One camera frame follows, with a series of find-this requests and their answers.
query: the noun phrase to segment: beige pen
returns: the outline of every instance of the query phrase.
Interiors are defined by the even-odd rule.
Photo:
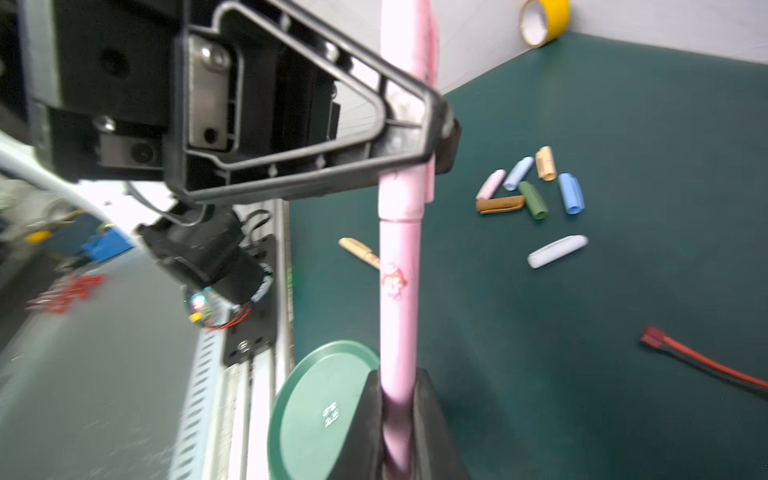
[[[363,262],[368,263],[370,266],[374,266],[376,269],[381,267],[381,260],[379,260],[379,258],[373,253],[373,250],[369,249],[358,240],[344,237],[339,240],[339,245],[344,250],[361,259]]]

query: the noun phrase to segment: tape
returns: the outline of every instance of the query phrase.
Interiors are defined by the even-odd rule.
[[[559,37],[570,17],[568,0],[527,0],[520,10],[520,33],[525,43],[538,48]]]

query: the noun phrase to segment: white logo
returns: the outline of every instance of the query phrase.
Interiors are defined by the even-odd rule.
[[[326,427],[339,418],[339,409],[336,407],[336,402],[331,403],[323,410],[323,418],[326,420]]]

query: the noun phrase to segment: blue pen cap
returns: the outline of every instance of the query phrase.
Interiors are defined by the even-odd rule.
[[[517,188],[518,184],[525,178],[525,175],[528,174],[528,170],[531,170],[531,165],[533,165],[535,161],[536,160],[533,157],[526,157],[520,160],[518,164],[515,165],[515,168],[509,172],[507,180],[504,180],[504,188],[510,191]]]
[[[571,174],[560,174],[560,192],[563,194],[565,211],[570,215],[580,213],[584,209],[584,197],[581,195],[581,187],[578,180]]]

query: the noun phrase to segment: round green lid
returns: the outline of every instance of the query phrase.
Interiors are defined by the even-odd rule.
[[[336,463],[368,374],[379,357],[339,340],[310,353],[277,395],[267,435],[276,480],[325,480]]]

